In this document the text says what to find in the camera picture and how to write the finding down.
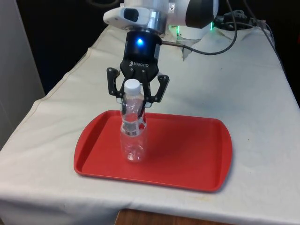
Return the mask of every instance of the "white tablecloth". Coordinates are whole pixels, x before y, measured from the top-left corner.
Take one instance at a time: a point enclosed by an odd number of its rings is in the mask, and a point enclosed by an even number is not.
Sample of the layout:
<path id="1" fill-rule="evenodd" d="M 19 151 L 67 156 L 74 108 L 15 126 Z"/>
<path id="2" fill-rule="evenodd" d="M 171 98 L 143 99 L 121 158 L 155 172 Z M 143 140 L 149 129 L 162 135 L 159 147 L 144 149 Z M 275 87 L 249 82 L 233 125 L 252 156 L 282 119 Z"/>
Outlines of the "white tablecloth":
<path id="1" fill-rule="evenodd" d="M 120 64 L 125 37 L 121 30 L 105 30 L 74 69 L 33 105 L 0 152 L 4 223 L 111 225 L 119 210 L 130 208 L 242 225 L 300 224 L 300 110 L 275 53 L 257 29 L 218 56 L 192 53 L 183 62 L 180 49 L 161 49 L 159 68 L 171 81 L 163 101 L 148 112 L 225 123 L 234 157 L 220 191 L 75 173 L 73 156 L 84 127 L 120 107 L 108 95 L 106 68 Z M 212 52 L 230 42 L 214 30 L 195 47 Z"/>

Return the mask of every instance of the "white wall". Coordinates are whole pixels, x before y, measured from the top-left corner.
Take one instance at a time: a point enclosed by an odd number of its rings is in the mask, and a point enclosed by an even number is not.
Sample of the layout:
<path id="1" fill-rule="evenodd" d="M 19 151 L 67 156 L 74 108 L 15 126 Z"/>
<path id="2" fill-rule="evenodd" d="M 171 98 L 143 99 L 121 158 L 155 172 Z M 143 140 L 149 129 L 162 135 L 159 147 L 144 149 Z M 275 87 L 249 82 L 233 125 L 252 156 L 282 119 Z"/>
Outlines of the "white wall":
<path id="1" fill-rule="evenodd" d="M 15 0 L 0 0 L 0 149 L 44 96 Z"/>

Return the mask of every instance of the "plastic water bottle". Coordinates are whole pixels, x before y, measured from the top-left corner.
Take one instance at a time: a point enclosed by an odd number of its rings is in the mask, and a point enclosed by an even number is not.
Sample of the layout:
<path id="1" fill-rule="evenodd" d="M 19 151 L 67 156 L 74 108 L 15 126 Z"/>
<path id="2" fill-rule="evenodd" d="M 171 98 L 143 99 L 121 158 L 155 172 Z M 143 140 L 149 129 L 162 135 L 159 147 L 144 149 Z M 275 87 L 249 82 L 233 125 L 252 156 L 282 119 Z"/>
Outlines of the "plastic water bottle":
<path id="1" fill-rule="evenodd" d="M 140 162 L 147 151 L 147 124 L 143 110 L 144 95 L 140 82 L 130 79 L 124 85 L 125 95 L 121 106 L 121 149 L 130 162 Z"/>

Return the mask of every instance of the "red plastic tray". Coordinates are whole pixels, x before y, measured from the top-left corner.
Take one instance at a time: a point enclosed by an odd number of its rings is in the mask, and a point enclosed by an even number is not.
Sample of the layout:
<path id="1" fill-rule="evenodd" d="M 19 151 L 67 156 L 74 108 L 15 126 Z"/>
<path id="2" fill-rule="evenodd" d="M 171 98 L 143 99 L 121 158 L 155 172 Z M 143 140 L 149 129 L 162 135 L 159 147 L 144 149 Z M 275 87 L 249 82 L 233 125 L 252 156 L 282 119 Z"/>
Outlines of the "red plastic tray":
<path id="1" fill-rule="evenodd" d="M 74 169 L 84 176 L 213 192 L 221 188 L 232 159 L 225 125 L 216 119 L 147 115 L 149 154 L 127 162 L 120 150 L 119 111 L 96 117 L 81 134 Z"/>

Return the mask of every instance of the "wooden floor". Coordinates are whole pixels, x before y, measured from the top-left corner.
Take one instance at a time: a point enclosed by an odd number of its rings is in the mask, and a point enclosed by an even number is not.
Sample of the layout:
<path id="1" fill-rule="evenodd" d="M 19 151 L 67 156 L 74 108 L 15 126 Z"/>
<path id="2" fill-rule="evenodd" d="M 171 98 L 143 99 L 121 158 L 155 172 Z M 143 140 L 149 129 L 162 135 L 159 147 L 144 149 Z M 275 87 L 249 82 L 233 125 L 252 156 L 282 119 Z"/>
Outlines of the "wooden floor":
<path id="1" fill-rule="evenodd" d="M 115 225 L 229 225 L 136 210 L 121 210 Z"/>

